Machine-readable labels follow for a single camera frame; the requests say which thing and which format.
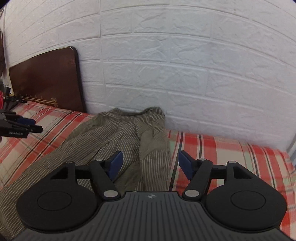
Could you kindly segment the green striped checked shirt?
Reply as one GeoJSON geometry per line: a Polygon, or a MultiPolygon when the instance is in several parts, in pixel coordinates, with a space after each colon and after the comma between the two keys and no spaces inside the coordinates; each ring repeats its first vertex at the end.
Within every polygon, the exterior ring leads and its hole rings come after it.
{"type": "Polygon", "coordinates": [[[35,161],[17,180],[1,190],[1,234],[12,239],[23,231],[16,201],[33,184],[64,162],[86,165],[123,153],[115,179],[120,193],[166,191],[171,168],[165,114],[159,107],[132,113],[115,108],[80,124],[62,144],[35,161]]]}

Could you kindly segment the red plaid bed sheet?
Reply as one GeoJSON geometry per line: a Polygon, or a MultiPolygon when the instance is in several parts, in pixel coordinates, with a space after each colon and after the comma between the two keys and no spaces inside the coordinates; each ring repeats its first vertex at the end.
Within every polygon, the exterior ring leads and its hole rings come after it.
{"type": "Polygon", "coordinates": [[[140,113],[113,109],[98,116],[28,102],[15,112],[33,118],[43,132],[1,141],[1,234],[12,239],[23,226],[16,213],[20,194],[64,162],[86,165],[123,152],[116,180],[127,190],[183,192],[188,182],[179,151],[224,165],[236,161],[279,191],[287,201],[280,229],[295,238],[295,168],[287,153],[228,138],[168,131],[160,108],[140,113]]]}

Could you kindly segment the black metal stand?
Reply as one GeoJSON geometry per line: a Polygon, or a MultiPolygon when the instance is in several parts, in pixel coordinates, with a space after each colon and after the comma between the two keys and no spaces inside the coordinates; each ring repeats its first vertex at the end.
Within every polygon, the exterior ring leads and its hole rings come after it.
{"type": "Polygon", "coordinates": [[[14,96],[10,94],[11,88],[10,87],[4,87],[4,110],[12,110],[15,108],[18,104],[21,103],[27,103],[26,100],[22,99],[21,97],[14,96]]]}

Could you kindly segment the red cloth bundle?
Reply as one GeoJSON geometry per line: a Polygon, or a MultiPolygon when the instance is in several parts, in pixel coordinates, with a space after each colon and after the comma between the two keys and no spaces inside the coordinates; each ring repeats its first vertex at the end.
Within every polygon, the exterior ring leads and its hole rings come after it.
{"type": "Polygon", "coordinates": [[[3,109],[4,107],[4,94],[2,91],[0,91],[0,109],[3,109]]]}

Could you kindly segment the dark brown wooden board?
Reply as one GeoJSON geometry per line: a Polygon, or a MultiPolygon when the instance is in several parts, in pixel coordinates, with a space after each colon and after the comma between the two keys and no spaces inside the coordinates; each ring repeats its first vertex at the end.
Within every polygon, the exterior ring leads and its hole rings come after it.
{"type": "Polygon", "coordinates": [[[85,112],[77,50],[63,47],[9,68],[14,95],[57,108],[85,112]]]}

